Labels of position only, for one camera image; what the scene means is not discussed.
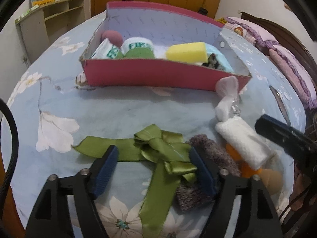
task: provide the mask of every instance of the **power outlet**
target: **power outlet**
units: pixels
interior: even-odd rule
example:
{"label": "power outlet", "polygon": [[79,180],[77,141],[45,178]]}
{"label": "power outlet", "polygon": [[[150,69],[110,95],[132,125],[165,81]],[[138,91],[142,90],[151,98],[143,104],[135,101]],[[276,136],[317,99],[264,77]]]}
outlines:
{"label": "power outlet", "polygon": [[22,63],[25,63],[28,61],[28,58],[26,57],[26,55],[21,56],[21,61],[22,61]]}

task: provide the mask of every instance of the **gray cloth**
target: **gray cloth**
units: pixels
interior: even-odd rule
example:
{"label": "gray cloth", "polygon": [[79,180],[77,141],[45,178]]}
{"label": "gray cloth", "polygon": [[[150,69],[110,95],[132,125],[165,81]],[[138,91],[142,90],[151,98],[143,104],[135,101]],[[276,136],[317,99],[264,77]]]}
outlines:
{"label": "gray cloth", "polygon": [[[212,159],[219,168],[226,168],[234,176],[241,175],[238,165],[227,151],[213,140],[208,139],[205,134],[192,137],[188,143],[193,147],[202,149],[206,156]],[[185,180],[182,180],[176,190],[176,200],[180,209],[186,212],[203,203],[211,202],[212,198],[200,190],[198,182],[189,185]]]}

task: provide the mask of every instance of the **light blue cloth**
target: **light blue cloth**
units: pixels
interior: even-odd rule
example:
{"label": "light blue cloth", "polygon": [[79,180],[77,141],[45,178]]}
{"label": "light blue cloth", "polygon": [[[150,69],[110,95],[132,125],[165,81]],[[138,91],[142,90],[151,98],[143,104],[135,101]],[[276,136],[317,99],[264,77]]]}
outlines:
{"label": "light blue cloth", "polygon": [[220,52],[216,47],[213,45],[205,43],[206,51],[208,57],[211,54],[216,55],[216,59],[218,60],[219,64],[224,68],[225,72],[234,72],[233,68],[231,67],[230,63],[228,62],[227,58]]}
{"label": "light blue cloth", "polygon": [[[204,133],[210,139],[220,141],[214,130],[217,123],[214,108],[220,101],[215,92],[122,86],[89,90],[87,86],[75,85],[75,79],[77,83],[85,82],[78,58],[104,18],[105,13],[98,15],[60,37],[33,63],[10,97],[9,105],[20,142],[11,187],[23,226],[26,226],[49,175],[72,176],[82,168],[90,167],[94,159],[70,147],[79,144],[87,135],[132,138],[134,133],[154,123],[163,130],[182,133],[185,140]],[[292,125],[304,131],[303,105],[285,77],[265,55],[238,34],[223,29],[221,35],[248,65],[253,76],[240,96],[241,117],[252,127],[263,113],[285,122],[269,89],[272,85],[281,93]],[[7,168],[11,135],[6,120],[1,124],[1,151]],[[271,167],[283,172],[283,194],[287,197],[293,187],[293,160],[283,151],[278,155],[280,159]],[[97,200],[98,205],[110,208],[114,216],[120,212],[128,212],[129,217],[136,216],[152,170],[153,165],[149,162],[119,162],[105,193]],[[69,201],[71,218],[76,224],[72,197]],[[207,205],[183,214],[173,206],[167,222],[172,226],[177,223],[174,225],[176,234],[191,233],[191,237],[199,237],[211,209],[212,205]],[[227,237],[234,232],[238,209],[237,199]]]}

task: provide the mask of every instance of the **metal screw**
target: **metal screw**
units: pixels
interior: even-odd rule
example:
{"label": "metal screw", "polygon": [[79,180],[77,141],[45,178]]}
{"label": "metal screw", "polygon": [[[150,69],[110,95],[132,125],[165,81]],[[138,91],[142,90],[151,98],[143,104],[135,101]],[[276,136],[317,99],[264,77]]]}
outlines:
{"label": "metal screw", "polygon": [[261,180],[261,177],[259,175],[254,175],[252,176],[252,178],[256,181],[260,181]]}
{"label": "metal screw", "polygon": [[57,175],[50,175],[49,181],[55,181],[57,179]]}
{"label": "metal screw", "polygon": [[87,168],[84,168],[84,169],[82,169],[82,170],[80,170],[80,174],[82,175],[82,176],[86,176],[87,174],[89,174],[89,169],[87,169]]}
{"label": "metal screw", "polygon": [[223,169],[220,169],[220,174],[222,176],[227,176],[229,174],[229,171],[227,169],[223,168]]}

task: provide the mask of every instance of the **white flower print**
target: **white flower print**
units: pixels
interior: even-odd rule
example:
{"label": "white flower print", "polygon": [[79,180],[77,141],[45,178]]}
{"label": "white flower print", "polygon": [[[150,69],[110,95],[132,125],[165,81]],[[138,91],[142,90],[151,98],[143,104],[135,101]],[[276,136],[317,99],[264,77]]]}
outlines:
{"label": "white flower print", "polygon": [[156,95],[159,96],[171,96],[169,91],[173,91],[174,89],[171,87],[147,87],[151,91],[153,91]]}
{"label": "white flower print", "polygon": [[296,117],[297,127],[299,127],[299,112],[295,107],[293,107],[293,111],[294,111],[294,115]]}
{"label": "white flower print", "polygon": [[256,69],[254,70],[254,74],[260,81],[265,80],[267,82],[267,77],[264,77],[263,75],[259,74],[259,72]]}
{"label": "white flower print", "polygon": [[235,49],[237,49],[237,50],[239,50],[239,51],[242,52],[242,53],[244,53],[243,50],[241,50],[237,45],[235,45],[235,44],[233,44],[233,43],[229,43],[229,46],[230,46],[230,47],[233,47],[233,48],[235,48]]}
{"label": "white flower print", "polygon": [[253,66],[253,64],[250,61],[246,60],[245,62],[247,63],[247,65]]}
{"label": "white flower print", "polygon": [[84,71],[82,71],[81,73],[79,73],[79,74],[76,76],[75,83],[76,83],[78,86],[86,86],[86,85],[88,85],[88,84],[87,84],[86,75],[85,75],[85,72],[84,72]]}
{"label": "white flower print", "polygon": [[287,99],[287,100],[291,100],[292,97],[285,91],[284,92],[284,97]]}
{"label": "white flower print", "polygon": [[285,97],[284,97],[284,94],[283,94],[283,92],[281,91],[281,90],[277,90],[277,92],[278,92],[278,94],[280,95],[280,98],[282,99],[282,100],[285,100]]}
{"label": "white flower print", "polygon": [[41,77],[42,74],[38,74],[38,72],[28,76],[24,81],[21,82],[18,88],[18,93],[23,93],[23,91],[25,91],[26,88],[33,86],[35,83],[37,83]]}
{"label": "white flower print", "polygon": [[74,143],[71,133],[77,132],[79,125],[74,119],[57,117],[50,112],[41,112],[38,128],[36,150],[55,149],[65,153],[72,149]]}
{"label": "white flower print", "polygon": [[68,53],[74,53],[74,52],[78,51],[78,49],[80,47],[83,47],[84,45],[85,45],[84,42],[80,42],[80,43],[72,44],[72,45],[68,45],[68,46],[60,46],[59,48],[63,49],[62,55],[66,55]]}
{"label": "white flower print", "polygon": [[[151,179],[148,179],[148,181],[143,182],[142,185],[148,187],[148,186],[150,185],[150,182],[151,182]],[[141,194],[142,194],[143,196],[145,196],[146,193],[147,193],[147,190],[148,190],[147,188],[144,189],[144,190],[141,192]]]}
{"label": "white flower print", "polygon": [[56,40],[56,41],[52,44],[51,48],[60,48],[60,47],[62,47],[62,46],[67,45],[67,44],[69,43],[69,41],[70,41],[70,37],[63,37],[63,38],[61,38],[61,39]]}
{"label": "white flower print", "polygon": [[9,108],[11,108],[11,106],[12,106],[12,104],[13,104],[13,102],[14,102],[15,97],[18,95],[18,89],[19,89],[21,83],[24,82],[24,80],[26,79],[26,76],[28,75],[28,73],[29,73],[29,72],[26,71],[26,72],[22,75],[22,77],[21,77],[21,79],[19,80],[19,82],[18,82],[18,83],[16,84],[16,86],[14,87],[14,90],[12,91],[12,94],[11,94],[11,96],[9,97],[9,100],[8,100],[8,102],[7,102],[7,106],[8,106]]}
{"label": "white flower print", "polygon": [[175,221],[171,212],[168,213],[162,232],[160,233],[160,238],[194,238],[199,233],[199,229],[186,230],[194,220],[190,220],[187,224],[182,225],[184,221],[184,216],[181,215]]}
{"label": "white flower print", "polygon": [[142,202],[136,204],[130,211],[124,203],[111,197],[110,209],[96,204],[99,217],[109,238],[142,238],[142,223],[138,216]]}
{"label": "white flower print", "polygon": [[274,71],[275,74],[276,74],[277,76],[279,76],[281,79],[284,78],[284,75],[283,75],[280,71],[278,71],[278,70],[276,70],[276,69],[273,69],[273,68],[272,68],[272,71]]}
{"label": "white flower print", "polygon": [[245,85],[241,91],[239,92],[239,95],[242,95],[244,92],[246,92],[248,90],[247,85]]}
{"label": "white flower print", "polygon": [[247,47],[245,47],[244,45],[240,44],[241,47],[243,47],[246,51],[248,51],[250,54],[253,53],[253,51]]}

